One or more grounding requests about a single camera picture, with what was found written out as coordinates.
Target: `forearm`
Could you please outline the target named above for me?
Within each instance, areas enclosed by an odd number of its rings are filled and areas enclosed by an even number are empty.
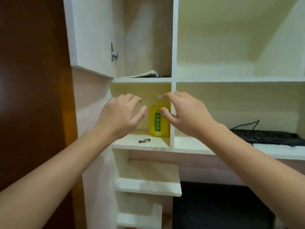
[[[291,229],[305,227],[305,177],[212,123],[200,140]]]
[[[110,143],[106,133],[85,132],[65,150],[2,191],[1,228],[42,228],[79,176]]]

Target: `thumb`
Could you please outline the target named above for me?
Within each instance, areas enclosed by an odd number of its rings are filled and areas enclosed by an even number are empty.
[[[130,123],[136,127],[140,122],[141,120],[144,118],[145,116],[145,113],[146,113],[146,110],[147,110],[147,106],[143,106],[140,111],[138,112],[138,114],[136,114],[131,120],[130,120]]]
[[[177,117],[169,112],[167,108],[161,108],[162,116],[167,119],[171,124],[177,122]]]

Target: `black cable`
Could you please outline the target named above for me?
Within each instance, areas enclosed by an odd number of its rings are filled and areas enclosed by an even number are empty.
[[[238,126],[235,126],[235,127],[231,128],[230,130],[232,130],[232,129],[236,129],[236,128],[238,128],[238,127],[246,126],[246,125],[252,125],[252,124],[255,124],[255,125],[254,125],[254,127],[253,127],[253,129],[252,129],[252,130],[254,130],[254,129],[255,129],[255,127],[258,125],[258,123],[259,123],[259,122],[260,122],[260,120],[255,121],[255,122],[252,122],[252,123],[248,123],[248,124],[238,125]]]

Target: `green label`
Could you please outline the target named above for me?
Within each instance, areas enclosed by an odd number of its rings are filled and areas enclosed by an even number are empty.
[[[155,113],[155,131],[161,131],[161,113]]]

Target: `bottle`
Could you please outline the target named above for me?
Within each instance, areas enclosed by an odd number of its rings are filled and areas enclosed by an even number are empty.
[[[157,104],[152,105],[149,111],[149,133],[155,137],[169,137],[170,123],[162,116],[161,108],[170,111],[170,103],[163,99],[163,95],[158,95]]]

